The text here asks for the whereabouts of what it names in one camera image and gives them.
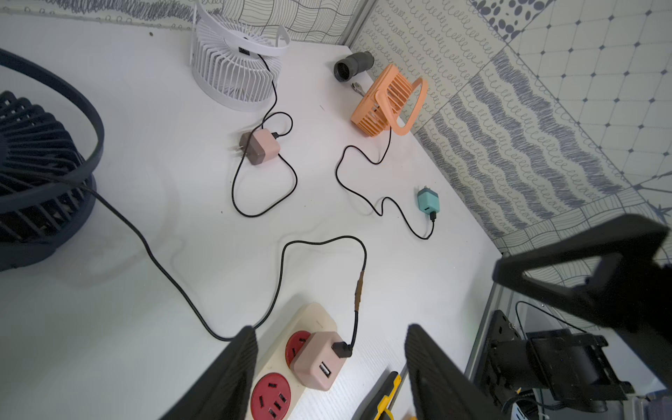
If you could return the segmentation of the cream red power strip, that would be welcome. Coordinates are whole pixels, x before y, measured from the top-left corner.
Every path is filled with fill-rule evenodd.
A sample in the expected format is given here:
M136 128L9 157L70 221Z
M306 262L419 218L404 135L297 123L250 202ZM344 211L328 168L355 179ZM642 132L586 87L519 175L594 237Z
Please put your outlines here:
M318 303L299 308L257 369L248 419L287 419L306 390L328 391L354 347Z

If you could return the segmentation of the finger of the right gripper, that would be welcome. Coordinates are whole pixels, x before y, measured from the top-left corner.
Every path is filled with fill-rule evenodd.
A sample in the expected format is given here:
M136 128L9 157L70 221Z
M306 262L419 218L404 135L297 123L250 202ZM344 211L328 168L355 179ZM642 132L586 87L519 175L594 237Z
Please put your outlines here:
M671 229L621 215L558 243L503 257L493 281L613 330L658 378L671 376L671 266L656 255Z

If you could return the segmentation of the pink charger of blue fan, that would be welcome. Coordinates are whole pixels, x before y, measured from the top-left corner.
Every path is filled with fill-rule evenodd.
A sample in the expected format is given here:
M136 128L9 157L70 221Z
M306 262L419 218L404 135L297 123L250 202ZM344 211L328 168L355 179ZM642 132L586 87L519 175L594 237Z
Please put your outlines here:
M346 363L341 348L343 339L337 332L314 332L300 348L290 364L299 382L308 389L328 391Z

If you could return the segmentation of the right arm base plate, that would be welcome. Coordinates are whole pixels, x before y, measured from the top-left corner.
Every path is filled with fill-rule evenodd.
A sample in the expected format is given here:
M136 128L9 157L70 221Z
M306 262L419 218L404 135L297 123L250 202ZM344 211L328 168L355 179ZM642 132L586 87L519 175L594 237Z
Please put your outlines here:
M608 401L624 401L635 392L615 373L601 335L560 329L522 336L503 311L495 310L482 338L469 376L507 412L534 390L548 390L564 408L592 413L605 412Z

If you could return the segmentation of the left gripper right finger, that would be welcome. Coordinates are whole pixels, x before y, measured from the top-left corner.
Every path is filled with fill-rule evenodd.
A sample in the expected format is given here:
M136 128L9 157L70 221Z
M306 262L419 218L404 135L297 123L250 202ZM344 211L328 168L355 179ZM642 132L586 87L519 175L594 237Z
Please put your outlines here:
M404 351L417 418L504 418L421 325L409 326Z

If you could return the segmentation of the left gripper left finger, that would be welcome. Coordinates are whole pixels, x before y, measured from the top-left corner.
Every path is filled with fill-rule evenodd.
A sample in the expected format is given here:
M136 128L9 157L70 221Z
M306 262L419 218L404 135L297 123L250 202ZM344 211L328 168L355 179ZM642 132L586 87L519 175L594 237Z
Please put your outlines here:
M243 327L164 419L243 419L257 362L257 336Z

